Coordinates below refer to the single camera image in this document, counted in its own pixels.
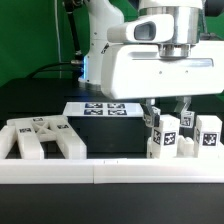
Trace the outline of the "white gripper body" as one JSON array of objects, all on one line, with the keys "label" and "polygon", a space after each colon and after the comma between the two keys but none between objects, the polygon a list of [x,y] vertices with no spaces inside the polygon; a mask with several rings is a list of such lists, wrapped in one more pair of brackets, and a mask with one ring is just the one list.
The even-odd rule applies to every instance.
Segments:
[{"label": "white gripper body", "polygon": [[162,58],[155,45],[113,45],[104,56],[101,91],[112,99],[224,91],[224,41],[201,41],[187,58]]}]

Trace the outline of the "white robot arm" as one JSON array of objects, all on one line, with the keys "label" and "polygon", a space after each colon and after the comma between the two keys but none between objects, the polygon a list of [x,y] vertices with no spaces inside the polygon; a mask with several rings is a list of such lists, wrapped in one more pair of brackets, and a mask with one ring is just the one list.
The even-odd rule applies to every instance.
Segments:
[{"label": "white robot arm", "polygon": [[137,0],[126,22],[109,0],[84,0],[90,50],[80,82],[112,99],[139,99],[147,126],[159,124],[154,100],[174,96],[187,112],[193,95],[224,91],[224,41],[199,31],[203,7],[224,12],[223,0]]}]

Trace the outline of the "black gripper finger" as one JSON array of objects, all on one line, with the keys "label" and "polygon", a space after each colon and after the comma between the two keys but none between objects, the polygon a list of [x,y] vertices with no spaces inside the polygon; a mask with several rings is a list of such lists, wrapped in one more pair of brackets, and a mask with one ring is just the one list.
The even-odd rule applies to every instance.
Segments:
[{"label": "black gripper finger", "polygon": [[154,106],[154,99],[142,99],[143,120],[147,127],[158,127],[160,120],[160,110]]},{"label": "black gripper finger", "polygon": [[177,115],[185,115],[188,112],[188,108],[191,104],[190,96],[178,96],[176,98],[177,105],[174,109],[174,112]]}]

